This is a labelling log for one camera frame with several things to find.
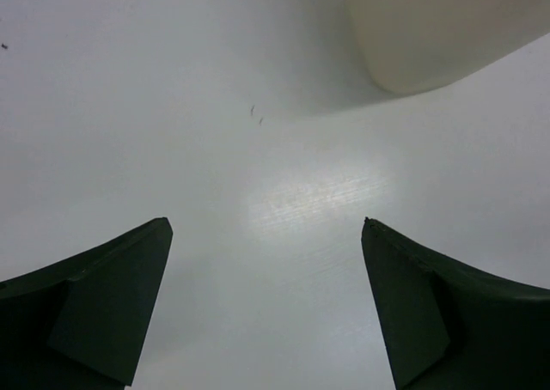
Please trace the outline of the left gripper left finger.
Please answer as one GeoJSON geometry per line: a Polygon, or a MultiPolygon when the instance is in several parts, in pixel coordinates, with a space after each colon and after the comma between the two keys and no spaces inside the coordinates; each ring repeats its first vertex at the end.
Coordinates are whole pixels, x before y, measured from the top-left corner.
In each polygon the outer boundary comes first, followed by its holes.
{"type": "Polygon", "coordinates": [[[158,217],[3,281],[1,387],[130,387],[172,239],[169,220],[158,217]]]}

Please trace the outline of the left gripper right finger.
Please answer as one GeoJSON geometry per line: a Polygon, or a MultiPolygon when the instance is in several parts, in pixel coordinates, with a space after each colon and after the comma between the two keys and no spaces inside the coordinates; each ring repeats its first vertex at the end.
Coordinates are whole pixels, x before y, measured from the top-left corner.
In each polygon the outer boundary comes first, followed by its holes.
{"type": "Polygon", "coordinates": [[[368,218],[361,237],[398,389],[547,389],[549,291],[481,271],[368,218]]]}

